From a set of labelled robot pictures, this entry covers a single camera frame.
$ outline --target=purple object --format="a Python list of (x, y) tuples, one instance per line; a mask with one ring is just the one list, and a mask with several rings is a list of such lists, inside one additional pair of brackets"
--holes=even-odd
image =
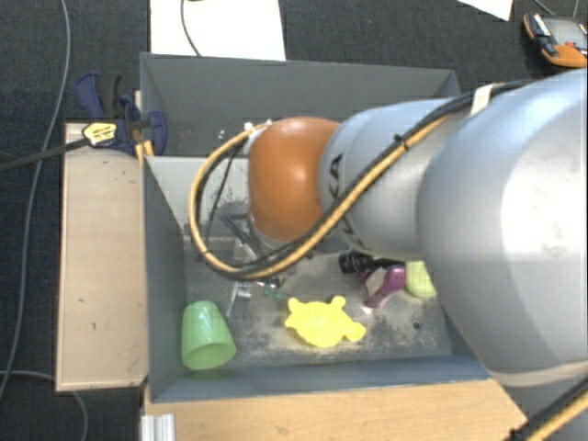
[(381, 287), (373, 294), (365, 305), (370, 309), (378, 309), (386, 303), (388, 298), (396, 291), (404, 288), (406, 284), (406, 269), (404, 265), (392, 266), (386, 272)]

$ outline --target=yellow cable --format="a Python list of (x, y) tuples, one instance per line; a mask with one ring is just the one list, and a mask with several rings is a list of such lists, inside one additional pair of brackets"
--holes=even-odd
[(586, 409), (588, 409), (588, 390), (585, 390), (582, 395), (570, 403), (570, 405), (566, 406), (543, 423), (541, 427), (528, 438), (528, 441), (543, 441), (544, 439), (547, 439), (548, 436), (553, 435), (553, 433)]
[[(433, 129), (435, 129), (439, 124), (447, 119), (448, 115), (433, 121), (432, 123), (428, 124), (421, 130), (415, 132), (411, 137), (409, 137), (404, 144), (399, 145), (396, 149), (394, 149), (391, 153), (389, 153), (384, 159), (382, 159), (374, 168), (364, 176), (357, 185), (350, 191), (349, 195), (337, 206), (337, 208), (333, 211), (331, 216), (327, 218), (325, 223), (317, 229), (307, 240), (306, 242), (302, 243), (294, 252), (282, 258), (277, 263), (267, 267), (261, 271), (257, 271), (251, 273), (249, 275), (244, 275), (242, 277), (243, 280), (255, 280), (261, 278), (263, 276), (271, 276), (276, 273), (279, 273), (283, 269), (287, 268), (288, 266), (296, 263), (300, 260), (304, 255), (306, 255), (318, 242), (320, 242), (326, 235), (329, 233), (336, 223), (351, 209), (354, 203), (359, 199), (361, 194), (366, 191), (378, 178), (382, 175), (388, 168), (390, 168), (394, 163), (398, 161), (398, 159), (407, 151), (407, 148), (413, 147), (416, 143), (424, 139)], [(223, 155), (225, 152), (231, 149), (234, 145), (242, 141), (243, 139), (249, 137), (253, 134), (256, 130), (260, 130), (265, 128), (266, 124), (257, 125), (250, 130), (246, 130), (241, 134), (233, 137), (227, 143), (222, 145), (219, 149), (213, 152), (207, 161), (200, 167), (198, 170), (196, 177), (194, 178), (194, 182), (192, 183), (192, 187), (190, 190), (190, 199), (188, 204), (188, 213), (189, 213), (189, 222), (190, 222), (190, 230), (192, 231), (192, 236), (194, 238), (194, 242), (198, 250), (202, 253), (204, 258), (211, 263), (213, 266), (216, 266), (218, 269), (223, 271), (227, 271), (230, 273), (239, 272), (240, 269), (234, 266), (228, 265), (218, 259), (214, 254), (212, 254), (211, 250), (207, 248), (204, 244), (204, 240), (200, 235), (198, 230), (198, 225), (196, 223), (196, 193), (198, 191), (199, 184), (202, 180), (202, 177), (207, 172), (209, 165), (214, 162), (217, 158)]]

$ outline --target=orange device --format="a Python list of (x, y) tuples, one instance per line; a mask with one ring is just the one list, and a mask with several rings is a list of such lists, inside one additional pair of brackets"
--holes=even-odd
[(550, 63), (566, 68), (586, 67), (586, 26), (577, 19), (527, 13), (523, 26)]

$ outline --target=yellow label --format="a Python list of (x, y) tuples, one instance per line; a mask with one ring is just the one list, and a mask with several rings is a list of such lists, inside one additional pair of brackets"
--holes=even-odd
[(82, 133), (93, 147), (97, 145), (106, 147), (117, 138), (117, 125), (114, 123), (95, 122), (85, 128)]

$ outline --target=lime green object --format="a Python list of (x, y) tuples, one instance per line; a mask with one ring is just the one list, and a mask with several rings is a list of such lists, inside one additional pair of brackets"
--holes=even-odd
[(424, 261), (406, 262), (406, 285), (404, 287), (416, 298), (429, 299), (436, 296), (433, 281)]
[(182, 361), (190, 369), (211, 369), (237, 353), (229, 327), (214, 302), (201, 300), (184, 309)]
[(358, 342), (366, 334), (366, 327), (351, 320), (343, 311), (345, 298), (335, 296), (330, 304), (324, 302), (303, 303), (288, 300), (291, 315), (285, 325), (294, 328), (308, 343), (321, 348), (337, 345), (343, 337)]

